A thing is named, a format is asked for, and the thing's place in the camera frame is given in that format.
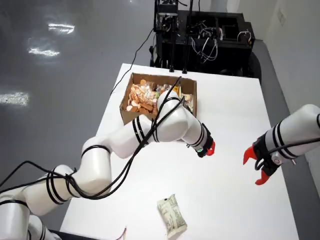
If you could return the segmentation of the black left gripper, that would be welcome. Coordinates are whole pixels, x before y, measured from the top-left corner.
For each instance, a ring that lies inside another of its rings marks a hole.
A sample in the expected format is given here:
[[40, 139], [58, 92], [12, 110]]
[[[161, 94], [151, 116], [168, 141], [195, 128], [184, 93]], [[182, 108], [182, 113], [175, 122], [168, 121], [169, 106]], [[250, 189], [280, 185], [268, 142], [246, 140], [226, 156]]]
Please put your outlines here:
[[200, 158], [212, 156], [215, 153], [216, 143], [213, 141], [211, 132], [204, 123], [201, 123], [201, 134], [195, 144], [195, 150]]

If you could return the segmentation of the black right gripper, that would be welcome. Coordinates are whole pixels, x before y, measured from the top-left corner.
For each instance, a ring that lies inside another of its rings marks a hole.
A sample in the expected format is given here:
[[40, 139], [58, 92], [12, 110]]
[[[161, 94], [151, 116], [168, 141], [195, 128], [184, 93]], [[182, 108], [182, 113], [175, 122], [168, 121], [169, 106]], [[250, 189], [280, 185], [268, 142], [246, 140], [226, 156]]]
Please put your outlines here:
[[284, 153], [282, 150], [270, 151], [284, 145], [282, 137], [278, 136], [260, 136], [250, 146], [243, 155], [243, 165], [249, 159], [256, 160], [255, 169], [261, 170], [260, 178], [255, 181], [257, 186], [265, 184], [269, 178], [284, 163]]

